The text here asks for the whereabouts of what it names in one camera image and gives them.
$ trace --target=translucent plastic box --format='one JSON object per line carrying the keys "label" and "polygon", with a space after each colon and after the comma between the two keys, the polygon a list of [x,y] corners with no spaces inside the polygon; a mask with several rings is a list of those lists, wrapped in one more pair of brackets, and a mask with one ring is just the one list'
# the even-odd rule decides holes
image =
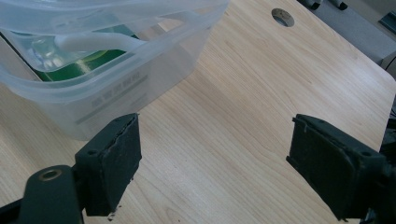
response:
{"label": "translucent plastic box", "polygon": [[[227,4],[0,0],[0,81],[35,102],[65,133],[90,139],[190,74]],[[43,81],[34,72],[51,74],[109,50],[121,55],[81,76]]]}

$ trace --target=plastic lid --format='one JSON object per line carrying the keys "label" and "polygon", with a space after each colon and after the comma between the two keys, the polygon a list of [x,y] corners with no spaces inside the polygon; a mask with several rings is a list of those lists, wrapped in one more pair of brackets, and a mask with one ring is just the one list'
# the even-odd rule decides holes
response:
{"label": "plastic lid", "polygon": [[66,35],[213,7],[228,0],[0,0],[0,28],[33,35]]}

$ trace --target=wooden table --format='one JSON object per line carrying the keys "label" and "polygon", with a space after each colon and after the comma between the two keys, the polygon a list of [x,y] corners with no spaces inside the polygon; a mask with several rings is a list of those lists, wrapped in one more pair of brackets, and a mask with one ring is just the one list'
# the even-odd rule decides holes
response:
{"label": "wooden table", "polygon": [[[273,8],[294,26],[274,21]],[[74,164],[85,142],[0,91],[4,205],[39,169]],[[291,119],[326,119],[379,149],[395,92],[386,72],[297,1],[232,1],[193,74],[140,111],[143,160],[112,223],[335,223],[285,160]]]}

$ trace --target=green object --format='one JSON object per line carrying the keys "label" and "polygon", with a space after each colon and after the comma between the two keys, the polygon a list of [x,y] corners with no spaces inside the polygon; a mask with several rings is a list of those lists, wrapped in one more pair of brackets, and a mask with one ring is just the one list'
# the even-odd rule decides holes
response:
{"label": "green object", "polygon": [[[119,25],[115,27],[111,27],[109,29],[104,29],[106,32],[114,32],[121,33],[125,35],[130,35],[132,38],[139,39],[134,33],[129,30],[125,25]],[[8,44],[18,53],[18,51],[7,41]],[[125,51],[119,49],[110,49],[110,50],[100,50],[89,56],[86,56],[82,59],[75,61],[74,63],[70,63],[69,65],[62,67],[58,70],[46,72],[39,71],[34,69],[28,62],[26,62],[23,57],[18,53],[18,55],[29,65],[29,67],[35,72],[35,74],[42,81],[63,81],[67,79],[71,79],[74,77],[80,77],[85,74],[90,73],[92,70],[102,66],[105,63],[108,63],[117,57],[120,57],[124,54]]]}
{"label": "green object", "polygon": [[118,49],[101,50],[53,72],[41,72],[35,69],[33,71],[43,81],[62,81],[90,73],[92,70],[121,56],[123,53],[125,52]]}

